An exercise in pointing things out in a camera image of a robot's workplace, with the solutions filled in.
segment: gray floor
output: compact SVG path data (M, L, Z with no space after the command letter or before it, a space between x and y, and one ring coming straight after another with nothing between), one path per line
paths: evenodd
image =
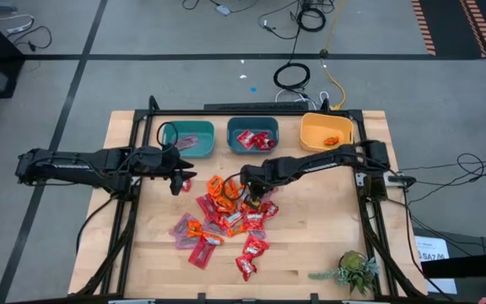
M243 2L226 1L234 8L244 6ZM16 3L20 13L33 14L37 24L52 29L54 43L43 52L60 54L82 51L99 0L72 5L56 0ZM261 12L282 3L286 2L262 1L253 10L225 18L205 0L194 11L182 9L181 1L110 0L92 52L287 53L292 42L274 38L256 22ZM424 54L410 9L408 1L348 0L332 52ZM286 35L294 30L287 12L268 22ZM297 52L317 52L324 40L323 32L305 33ZM311 69L310 96L317 99L318 92L326 90L337 100L339 93L320 63L303 63ZM276 60L89 61L59 149L101 148L111 111L143 108L149 95L155 95L165 109L271 101L278 92L273 72L282 64ZM486 160L486 61L352 60L326 65L347 91L344 108L386 111L401 167L451 163L463 152ZM0 279L32 193L31 188L16 184L16 156L35 147L47 148L76 66L73 61L27 62L14 98L0 100ZM450 167L411 173L422 181L447 182L462 171ZM409 196L418 198L430 189L414 186ZM90 194L88 187L45 190L8 301L66 295L74 241ZM440 231L486 236L486 179L443 189L414 203L413 212Z

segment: yellow bowl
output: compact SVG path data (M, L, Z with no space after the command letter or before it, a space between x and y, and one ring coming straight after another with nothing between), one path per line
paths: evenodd
M338 143L325 145L324 140L338 137ZM301 147L310 151L336 149L354 143L354 125L344 117L307 113L301 118Z

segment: wooden tabletop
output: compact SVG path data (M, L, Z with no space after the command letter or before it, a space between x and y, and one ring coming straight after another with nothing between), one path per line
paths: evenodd
M132 116L133 111L112 112L105 148L128 145ZM278 120L280 140L278 147L267 158L310 154L300 147L301 117L275 118ZM305 175L298 182L281 187L272 196L279 211L266 222L266 241L270 242L271 247L253 261L258 271L252 274L248 282L243 280L235 265L246 234L225 238L225 244L215 249L205 270L187 262L192 250L175 249L175 240L168 230L186 212L199 220L203 219L196 198L207 192L207 181L214 175L229 176L239 172L245 164L259 166L266 158L262 155L234 155L230 151L226 143L229 119L227 116L154 117L149 140L151 145L156 145L154 136L157 127L162 122L175 120L210 121L215 126L215 143L211 158L189 160L195 165L192 170L198 173L192 178L189 193L172 196L170 181L144 180L125 297L195 299L197 293L205 292L206 297L212 299L309 299L310 293L318 293L321 300L362 298L357 292L350 295L347 286L338 286L332 280L315 281L307 277L309 273L336 268L338 260L349 250L366 252L353 172L348 167ZM364 111L364 124L369 139L387 144L391 167L396 170L397 161L385 113ZM388 196L403 201L399 189L388 189ZM93 190L88 214L107 199L105 191ZM113 203L99 212L85 228L69 292L82 288L104 260L115 209L116 203ZM416 288L426 293L424 278L410 258L405 209L383 202L382 212L392 257ZM417 252L412 227L408 227L408 230L414 252ZM378 262L381 266L382 292L388 294L381 259L378 258ZM119 267L118 259L111 281L112 291L116 289Z

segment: blue bowl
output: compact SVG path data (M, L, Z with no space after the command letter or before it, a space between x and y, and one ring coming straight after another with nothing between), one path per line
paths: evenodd
M198 137L198 144L194 147L180 150L183 158L208 158L213 153L215 139L215 128L211 122L206 121L179 121L171 122L177 129L179 139L189 135ZM176 140L176 133L171 125L166 125L163 130L163 144L173 143Z
M239 155L264 155L272 153L275 148L270 150L259 150L256 146L246 149L237 137L245 130L251 130L254 134L267 132L269 138L275 141L275 147L278 145L278 122L273 117L233 117L228 121L228 146L232 152Z

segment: potted plant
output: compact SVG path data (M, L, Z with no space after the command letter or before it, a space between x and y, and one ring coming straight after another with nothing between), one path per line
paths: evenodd
M337 284L350 284L350 293L355 288L361 295L372 289L373 279L378 274L378 265L374 258L368 260L367 257L356 251L344 253L338 261L338 269L329 270L319 274L309 274L313 280L337 279Z

